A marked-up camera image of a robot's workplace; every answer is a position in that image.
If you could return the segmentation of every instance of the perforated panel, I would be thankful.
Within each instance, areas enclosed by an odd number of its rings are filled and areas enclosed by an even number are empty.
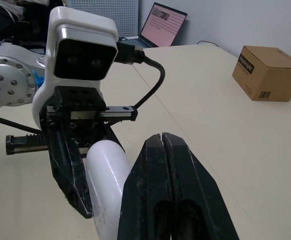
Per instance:
[[[113,19],[122,37],[138,35],[138,4],[138,0],[69,1],[70,8]]]

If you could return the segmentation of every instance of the beige table surface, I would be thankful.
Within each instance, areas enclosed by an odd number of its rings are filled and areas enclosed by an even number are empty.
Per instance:
[[[176,134],[215,178],[240,239],[291,239],[291,101],[251,101],[231,77],[236,58],[217,47],[146,54],[167,74],[136,122],[113,127],[131,165],[145,139]],[[156,70],[135,69],[112,66],[101,83],[107,105],[132,105],[155,84]],[[31,105],[2,107],[0,117],[35,126]],[[5,155],[5,135],[24,134],[0,125],[0,240],[97,240],[59,190],[47,152]]]
[[[145,53],[166,71],[156,96],[230,193],[224,198],[240,239],[291,240],[291,100],[251,101],[232,77],[237,58],[216,46]],[[155,69],[134,67],[155,84]]]

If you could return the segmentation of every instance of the barcode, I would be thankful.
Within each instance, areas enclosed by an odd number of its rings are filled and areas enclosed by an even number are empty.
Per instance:
[[[269,96],[270,96],[270,91],[262,91],[260,96],[259,96],[259,99],[268,99]]]

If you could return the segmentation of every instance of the cardboard box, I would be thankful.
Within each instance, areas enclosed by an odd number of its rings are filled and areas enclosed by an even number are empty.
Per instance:
[[[291,56],[279,48],[244,46],[232,76],[251,100],[291,98]]]

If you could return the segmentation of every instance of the white camera housing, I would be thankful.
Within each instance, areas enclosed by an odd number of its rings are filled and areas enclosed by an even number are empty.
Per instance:
[[[51,11],[44,58],[44,83],[34,95],[32,103],[33,119],[39,128],[39,113],[46,102],[54,94],[56,86],[95,88],[102,96],[102,93],[100,92],[100,80],[106,76],[112,62],[118,53],[118,40],[119,35],[116,24],[110,18],[63,6],[55,7]],[[66,62],[66,59],[63,57],[58,59],[58,54],[61,54],[61,52],[64,54],[66,51],[65,54],[67,56],[69,56],[72,51],[73,54],[77,54],[76,47],[72,49],[72,47],[65,46],[61,49],[60,46],[64,43],[64,41],[71,42],[69,46],[74,43],[74,45],[80,45],[82,47],[98,45],[103,49],[111,49],[108,55],[107,51],[103,51],[103,56],[106,56],[105,68],[107,69],[102,69],[102,71],[105,71],[105,74],[98,75],[98,71],[94,69],[96,72],[95,76],[97,76],[95,79],[93,76],[91,76],[91,79],[83,79],[82,76],[80,74],[76,74],[75,71],[67,72],[70,77],[65,77],[66,74],[62,74],[62,72],[66,72],[69,70],[69,68],[67,65],[63,67],[63,63],[70,64],[71,62],[74,62],[73,68],[78,70],[77,72],[80,72],[79,69],[82,67],[80,63],[83,63],[83,60],[78,59],[78,57],[77,59],[74,58],[74,60],[69,57],[68,62]],[[90,57],[90,55],[91,54],[89,54],[89,52],[85,53],[85,56],[87,57]]]

